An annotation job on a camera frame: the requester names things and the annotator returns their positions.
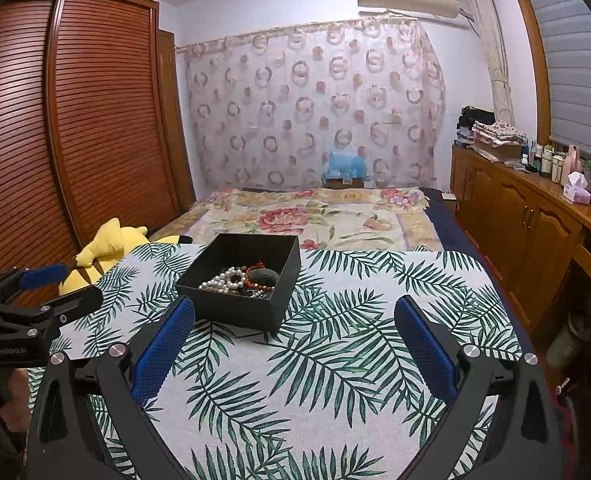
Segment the window blind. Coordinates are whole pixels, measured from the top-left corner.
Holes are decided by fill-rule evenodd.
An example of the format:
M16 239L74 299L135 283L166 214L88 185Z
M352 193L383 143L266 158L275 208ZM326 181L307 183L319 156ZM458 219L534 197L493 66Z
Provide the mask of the window blind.
M531 0L549 73L551 138L591 154L591 11L582 0Z

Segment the sliding wardrobe door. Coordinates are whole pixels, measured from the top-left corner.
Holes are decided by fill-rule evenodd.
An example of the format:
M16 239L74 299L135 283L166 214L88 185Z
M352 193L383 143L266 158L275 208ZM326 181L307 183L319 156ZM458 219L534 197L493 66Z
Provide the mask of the sliding wardrobe door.
M52 172L44 120L44 53L54 0L0 7L0 271L65 262L79 246ZM53 297L27 293L19 304Z
M57 46L47 61L50 113L64 192L83 240L114 216L122 225L156 229L180 212L162 132L157 10L150 5L57 1Z

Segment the open box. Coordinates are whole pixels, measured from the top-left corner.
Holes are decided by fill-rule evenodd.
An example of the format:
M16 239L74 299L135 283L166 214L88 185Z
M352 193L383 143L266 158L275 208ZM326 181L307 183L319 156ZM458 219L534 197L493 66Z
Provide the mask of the open box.
M229 267L252 266L258 261L280 275L269 298L247 298L199 289ZM297 236L219 234L176 282L179 294L188 296L196 318L277 332L300 273Z

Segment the blue textured pad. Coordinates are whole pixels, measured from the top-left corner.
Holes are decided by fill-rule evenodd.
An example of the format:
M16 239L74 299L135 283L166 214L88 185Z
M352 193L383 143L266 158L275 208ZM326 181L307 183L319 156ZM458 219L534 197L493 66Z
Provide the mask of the blue textured pad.
M40 269L28 270L20 279L20 288L35 290L53 283L64 282L69 275L69 269L65 264L55 264Z
M395 304L394 317L395 326L431 394L448 404L453 402L457 397L455 368L429 327L405 297Z
M183 298L160 327L134 368L131 396L140 406L155 397L171 370L189 332L193 329L196 310L189 298Z

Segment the screw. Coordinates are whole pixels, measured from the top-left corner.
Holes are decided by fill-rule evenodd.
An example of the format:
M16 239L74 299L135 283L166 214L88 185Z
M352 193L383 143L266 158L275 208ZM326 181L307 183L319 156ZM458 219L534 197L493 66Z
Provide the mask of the screw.
M109 348L109 355L111 357L120 357L126 351L127 347L125 347L122 343L116 343L115 345L111 345L111 348Z
M64 354L62 352L56 352L51 356L51 364L59 365L62 361L64 361Z
M535 366L537 364L537 355L535 355L531 352L527 352L525 354L525 361L527 362L527 364L530 364L531 366Z
M477 357L480 355L480 349L476 345L464 345L464 354L469 357Z

